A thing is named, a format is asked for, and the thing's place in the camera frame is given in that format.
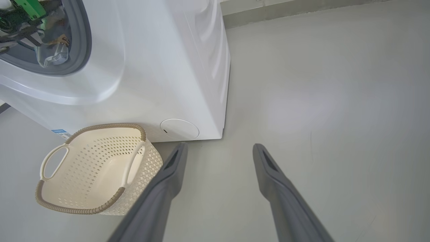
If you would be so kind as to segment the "cream perforated laundry basket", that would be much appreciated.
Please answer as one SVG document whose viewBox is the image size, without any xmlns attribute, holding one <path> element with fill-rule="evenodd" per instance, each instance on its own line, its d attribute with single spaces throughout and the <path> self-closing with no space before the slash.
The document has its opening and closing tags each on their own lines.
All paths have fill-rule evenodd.
<svg viewBox="0 0 430 242">
<path fill-rule="evenodd" d="M 125 215 L 162 166 L 142 126 L 89 126 L 44 158 L 35 199 L 63 213 Z"/>
</svg>

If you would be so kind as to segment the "round white filter cover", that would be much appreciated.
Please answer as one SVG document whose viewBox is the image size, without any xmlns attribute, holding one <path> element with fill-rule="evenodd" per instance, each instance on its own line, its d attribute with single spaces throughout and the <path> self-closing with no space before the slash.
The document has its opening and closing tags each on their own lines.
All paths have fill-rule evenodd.
<svg viewBox="0 0 430 242">
<path fill-rule="evenodd" d="M 182 119 L 166 119 L 161 122 L 160 129 L 177 140 L 193 140 L 200 134 L 196 125 Z"/>
</svg>

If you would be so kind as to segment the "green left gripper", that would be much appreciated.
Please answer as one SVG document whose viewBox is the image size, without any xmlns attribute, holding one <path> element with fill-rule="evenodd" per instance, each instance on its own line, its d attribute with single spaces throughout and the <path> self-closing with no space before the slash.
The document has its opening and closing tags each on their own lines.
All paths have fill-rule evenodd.
<svg viewBox="0 0 430 242">
<path fill-rule="evenodd" d="M 38 0 L 13 0 L 13 20 L 29 21 L 42 18 L 46 10 Z"/>
</svg>

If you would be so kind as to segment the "blue patterned garment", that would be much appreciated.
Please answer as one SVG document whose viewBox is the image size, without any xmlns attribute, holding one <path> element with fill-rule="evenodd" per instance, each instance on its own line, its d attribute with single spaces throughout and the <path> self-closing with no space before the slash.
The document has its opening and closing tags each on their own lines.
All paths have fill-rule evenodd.
<svg viewBox="0 0 430 242">
<path fill-rule="evenodd" d="M 71 49 L 71 27 L 64 7 L 61 5 L 42 19 L 37 28 L 41 46 L 34 47 L 37 62 L 42 68 L 64 64 Z"/>
</svg>

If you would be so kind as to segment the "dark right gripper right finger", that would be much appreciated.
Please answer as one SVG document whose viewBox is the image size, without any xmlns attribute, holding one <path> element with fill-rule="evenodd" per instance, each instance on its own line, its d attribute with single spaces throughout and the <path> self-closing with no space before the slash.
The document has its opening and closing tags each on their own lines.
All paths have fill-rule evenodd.
<svg viewBox="0 0 430 242">
<path fill-rule="evenodd" d="M 279 242 L 335 242 L 262 144 L 252 148 L 259 190 L 270 202 Z"/>
</svg>

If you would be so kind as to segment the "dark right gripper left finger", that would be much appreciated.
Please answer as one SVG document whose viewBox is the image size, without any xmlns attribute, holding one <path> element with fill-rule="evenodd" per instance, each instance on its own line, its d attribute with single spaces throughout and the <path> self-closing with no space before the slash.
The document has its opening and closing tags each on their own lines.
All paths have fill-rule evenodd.
<svg viewBox="0 0 430 242">
<path fill-rule="evenodd" d="M 107 242 L 162 242 L 172 200 L 180 193 L 188 147 L 178 144 Z"/>
</svg>

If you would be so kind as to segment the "white front-load washing machine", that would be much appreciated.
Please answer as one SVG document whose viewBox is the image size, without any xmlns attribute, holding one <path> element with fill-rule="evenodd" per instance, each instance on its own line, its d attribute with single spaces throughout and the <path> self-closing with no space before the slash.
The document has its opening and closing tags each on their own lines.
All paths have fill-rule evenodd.
<svg viewBox="0 0 430 242">
<path fill-rule="evenodd" d="M 48 130 L 135 123 L 152 142 L 182 119 L 221 139 L 230 51 L 223 0 L 82 0 L 91 31 L 87 63 L 47 76 L 0 68 L 0 99 Z"/>
</svg>

